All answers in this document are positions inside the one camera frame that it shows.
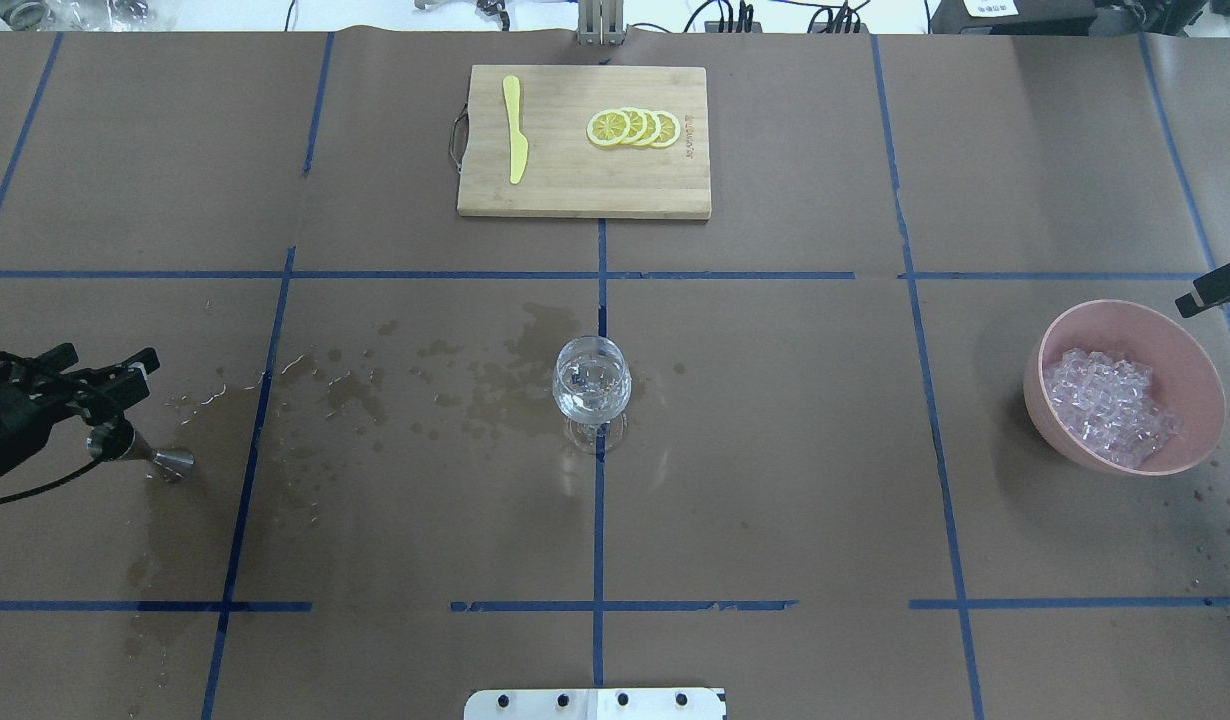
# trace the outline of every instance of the metal jigger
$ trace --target metal jigger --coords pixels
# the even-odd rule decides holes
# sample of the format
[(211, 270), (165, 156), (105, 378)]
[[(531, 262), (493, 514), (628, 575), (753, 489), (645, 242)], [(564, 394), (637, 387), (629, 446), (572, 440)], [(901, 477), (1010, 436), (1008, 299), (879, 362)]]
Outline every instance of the metal jigger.
[[(112, 436), (103, 432), (103, 430), (112, 432)], [(196, 465), (193, 452), (182, 447), (154, 448), (149, 446), (148, 439), (144, 439), (139, 430), (130, 428), (129, 432), (130, 444), (127, 446), (125, 452), (114, 458), (116, 460), (149, 460), (155, 465), (166, 482), (177, 482), (177, 480), (186, 479), (193, 473), (193, 465)], [(122, 442), (124, 433), (125, 430), (106, 428), (103, 425), (95, 428), (91, 436), (86, 438), (86, 446), (90, 448), (91, 457), (101, 457), (106, 446), (112, 447), (108, 441)]]

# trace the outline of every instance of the white bracket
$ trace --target white bracket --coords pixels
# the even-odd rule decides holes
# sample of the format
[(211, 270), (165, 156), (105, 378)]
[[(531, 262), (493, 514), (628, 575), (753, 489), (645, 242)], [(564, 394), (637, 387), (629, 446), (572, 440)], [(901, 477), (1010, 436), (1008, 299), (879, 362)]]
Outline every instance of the white bracket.
[(581, 46), (624, 46), (624, 0), (579, 0)]
[(464, 720), (726, 720), (715, 688), (480, 690)]

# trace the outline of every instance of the ice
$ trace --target ice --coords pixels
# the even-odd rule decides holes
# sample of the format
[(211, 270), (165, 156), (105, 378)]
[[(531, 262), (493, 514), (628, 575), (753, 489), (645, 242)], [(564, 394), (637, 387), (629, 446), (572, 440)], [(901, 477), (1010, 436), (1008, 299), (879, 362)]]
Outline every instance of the ice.
[(1046, 395), (1060, 423), (1082, 446), (1123, 468), (1138, 469), (1181, 430), (1153, 400), (1153, 368), (1121, 352), (1073, 348), (1043, 372)]

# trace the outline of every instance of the brown table surface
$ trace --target brown table surface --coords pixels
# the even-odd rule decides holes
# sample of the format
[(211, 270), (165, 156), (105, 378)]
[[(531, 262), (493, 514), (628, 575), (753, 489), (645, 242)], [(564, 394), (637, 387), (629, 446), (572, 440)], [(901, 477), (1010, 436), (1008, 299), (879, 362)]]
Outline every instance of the brown table surface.
[[(459, 218), (470, 65), (605, 60), (708, 69), (712, 219)], [(157, 348), (130, 416), (199, 459), (0, 507), (0, 719), (1230, 718), (1230, 310), (1176, 478), (1018, 393), (1066, 306), (1229, 260), (1230, 41), (0, 33), (0, 347)], [(549, 393), (598, 331), (601, 460)]]

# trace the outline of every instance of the plastic bag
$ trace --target plastic bag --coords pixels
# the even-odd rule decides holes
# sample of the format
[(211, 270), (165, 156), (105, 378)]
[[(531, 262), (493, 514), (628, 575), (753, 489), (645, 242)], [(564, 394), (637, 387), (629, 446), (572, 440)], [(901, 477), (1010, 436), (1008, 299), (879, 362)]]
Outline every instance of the plastic bag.
[(42, 31), (159, 32), (175, 30), (181, 0), (46, 0)]

